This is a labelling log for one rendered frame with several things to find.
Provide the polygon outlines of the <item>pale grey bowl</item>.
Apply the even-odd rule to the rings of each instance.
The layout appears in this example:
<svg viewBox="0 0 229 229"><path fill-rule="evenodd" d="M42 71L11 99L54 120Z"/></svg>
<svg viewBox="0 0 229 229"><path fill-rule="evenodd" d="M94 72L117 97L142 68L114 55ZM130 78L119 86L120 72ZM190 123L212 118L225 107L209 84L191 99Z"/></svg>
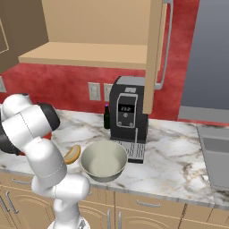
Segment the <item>pale grey bowl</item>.
<svg viewBox="0 0 229 229"><path fill-rule="evenodd" d="M83 170L96 182L111 182L117 179L127 162L125 148L111 140L94 142L81 153Z"/></svg>

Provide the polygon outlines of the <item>hotdog bun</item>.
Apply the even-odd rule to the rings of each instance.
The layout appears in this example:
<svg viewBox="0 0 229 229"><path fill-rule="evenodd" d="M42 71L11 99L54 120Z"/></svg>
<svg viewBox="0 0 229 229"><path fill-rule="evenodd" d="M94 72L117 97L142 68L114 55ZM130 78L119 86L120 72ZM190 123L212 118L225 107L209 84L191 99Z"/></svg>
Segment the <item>hotdog bun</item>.
<svg viewBox="0 0 229 229"><path fill-rule="evenodd" d="M64 156L64 162L67 165L74 163L81 154L81 146L74 145L71 150Z"/></svg>

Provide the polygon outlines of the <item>red bowl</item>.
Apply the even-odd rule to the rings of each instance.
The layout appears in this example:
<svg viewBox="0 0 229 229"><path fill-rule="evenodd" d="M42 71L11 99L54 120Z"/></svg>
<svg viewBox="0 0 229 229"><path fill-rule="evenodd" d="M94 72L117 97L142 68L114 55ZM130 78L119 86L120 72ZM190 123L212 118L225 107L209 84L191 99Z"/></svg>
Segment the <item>red bowl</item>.
<svg viewBox="0 0 229 229"><path fill-rule="evenodd" d="M43 138L51 140L52 138L52 132L48 133L47 135L45 135ZM20 152L19 154L20 156L25 156L24 152Z"/></svg>

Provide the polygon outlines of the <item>dark green bottle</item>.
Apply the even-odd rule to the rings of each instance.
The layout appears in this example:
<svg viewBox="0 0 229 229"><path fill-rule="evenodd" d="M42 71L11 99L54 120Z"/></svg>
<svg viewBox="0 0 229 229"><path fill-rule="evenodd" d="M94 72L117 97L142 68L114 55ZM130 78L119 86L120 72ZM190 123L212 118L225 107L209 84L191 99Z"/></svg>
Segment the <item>dark green bottle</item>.
<svg viewBox="0 0 229 229"><path fill-rule="evenodd" d="M104 128L110 129L110 112L108 104L105 104L105 112L104 112Z"/></svg>

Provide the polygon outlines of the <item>black coffee machine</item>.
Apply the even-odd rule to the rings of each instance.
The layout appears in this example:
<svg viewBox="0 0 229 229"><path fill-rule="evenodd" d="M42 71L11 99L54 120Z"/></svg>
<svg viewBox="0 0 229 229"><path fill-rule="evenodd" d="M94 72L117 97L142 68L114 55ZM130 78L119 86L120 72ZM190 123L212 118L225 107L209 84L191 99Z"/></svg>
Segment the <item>black coffee machine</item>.
<svg viewBox="0 0 229 229"><path fill-rule="evenodd" d="M129 163L142 164L148 134L148 115L143 114L145 78L120 76L110 95L110 140L126 149Z"/></svg>

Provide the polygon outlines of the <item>open tan cupboard door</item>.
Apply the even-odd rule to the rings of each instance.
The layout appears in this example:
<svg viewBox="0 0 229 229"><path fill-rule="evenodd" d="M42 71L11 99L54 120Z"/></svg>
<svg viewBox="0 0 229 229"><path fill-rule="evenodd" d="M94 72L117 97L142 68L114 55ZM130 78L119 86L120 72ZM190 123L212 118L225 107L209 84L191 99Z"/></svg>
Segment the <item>open tan cupboard door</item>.
<svg viewBox="0 0 229 229"><path fill-rule="evenodd" d="M151 114L154 98L155 78L157 76L157 51L160 40L163 0L150 1L148 26L148 50L145 73L145 88L143 99L143 114Z"/></svg>

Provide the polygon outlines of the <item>tan drawer front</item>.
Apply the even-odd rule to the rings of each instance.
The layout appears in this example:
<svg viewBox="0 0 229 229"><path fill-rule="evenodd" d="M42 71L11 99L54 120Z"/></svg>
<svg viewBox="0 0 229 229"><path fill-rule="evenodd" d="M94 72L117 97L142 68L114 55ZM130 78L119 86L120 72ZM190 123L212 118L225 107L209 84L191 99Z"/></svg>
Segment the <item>tan drawer front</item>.
<svg viewBox="0 0 229 229"><path fill-rule="evenodd" d="M7 187L12 187L16 189L22 189L22 190L31 190L31 184L18 184L16 182L12 181L12 178L20 181L25 181L25 182L31 182L32 176L24 176L24 175L18 175L18 174L10 174L10 173L5 173L5 172L0 172L0 183L3 186Z"/></svg>
<svg viewBox="0 0 229 229"><path fill-rule="evenodd" d="M181 218L184 208L183 203L121 192L115 193L115 205L125 210L175 220Z"/></svg>
<svg viewBox="0 0 229 229"><path fill-rule="evenodd" d="M207 208L188 204L184 210L183 218L201 223L229 226L229 210L219 208Z"/></svg>

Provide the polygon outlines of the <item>tan base cupboard door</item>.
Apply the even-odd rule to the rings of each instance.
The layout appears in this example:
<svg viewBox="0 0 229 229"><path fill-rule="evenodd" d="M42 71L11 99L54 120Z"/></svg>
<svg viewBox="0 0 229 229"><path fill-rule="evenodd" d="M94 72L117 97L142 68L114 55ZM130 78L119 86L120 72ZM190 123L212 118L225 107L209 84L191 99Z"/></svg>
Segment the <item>tan base cupboard door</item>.
<svg viewBox="0 0 229 229"><path fill-rule="evenodd" d="M6 191L10 192L14 207L19 210L14 214L7 198ZM0 186L0 195L6 206L10 209L9 214L18 229L47 229L55 220L53 201L49 198L40 197L32 191Z"/></svg>
<svg viewBox="0 0 229 229"><path fill-rule="evenodd" d="M115 207L87 201L79 203L81 215L88 221L90 229L107 229L107 210L111 211L111 229L115 229Z"/></svg>
<svg viewBox="0 0 229 229"><path fill-rule="evenodd" d="M126 208L115 210L115 225L118 229L118 213L122 211L122 229L178 229L180 218L160 216Z"/></svg>

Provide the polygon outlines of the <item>grey sink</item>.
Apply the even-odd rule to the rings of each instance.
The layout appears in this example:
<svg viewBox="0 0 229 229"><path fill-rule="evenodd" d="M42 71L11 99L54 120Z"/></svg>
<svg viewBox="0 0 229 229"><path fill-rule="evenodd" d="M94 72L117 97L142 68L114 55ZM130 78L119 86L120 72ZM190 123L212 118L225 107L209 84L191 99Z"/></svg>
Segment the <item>grey sink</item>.
<svg viewBox="0 0 229 229"><path fill-rule="evenodd" d="M198 126L197 130L211 188L229 191L229 129Z"/></svg>

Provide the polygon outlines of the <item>open tan wall cupboard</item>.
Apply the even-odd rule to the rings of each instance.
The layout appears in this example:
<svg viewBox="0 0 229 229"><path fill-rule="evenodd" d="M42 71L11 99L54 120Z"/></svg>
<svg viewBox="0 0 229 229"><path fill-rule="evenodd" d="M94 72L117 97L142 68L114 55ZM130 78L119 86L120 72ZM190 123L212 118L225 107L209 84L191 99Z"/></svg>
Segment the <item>open tan wall cupboard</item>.
<svg viewBox="0 0 229 229"><path fill-rule="evenodd" d="M150 0L42 0L48 41L28 64L146 68Z"/></svg>

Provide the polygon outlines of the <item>brown wall cupboard door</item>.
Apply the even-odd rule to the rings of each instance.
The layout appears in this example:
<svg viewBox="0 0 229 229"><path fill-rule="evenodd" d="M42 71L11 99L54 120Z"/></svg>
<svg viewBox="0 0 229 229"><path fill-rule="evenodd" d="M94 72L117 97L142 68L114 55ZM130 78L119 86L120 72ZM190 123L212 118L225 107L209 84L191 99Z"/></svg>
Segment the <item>brown wall cupboard door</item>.
<svg viewBox="0 0 229 229"><path fill-rule="evenodd" d="M47 41L41 0L0 0L0 73Z"/></svg>

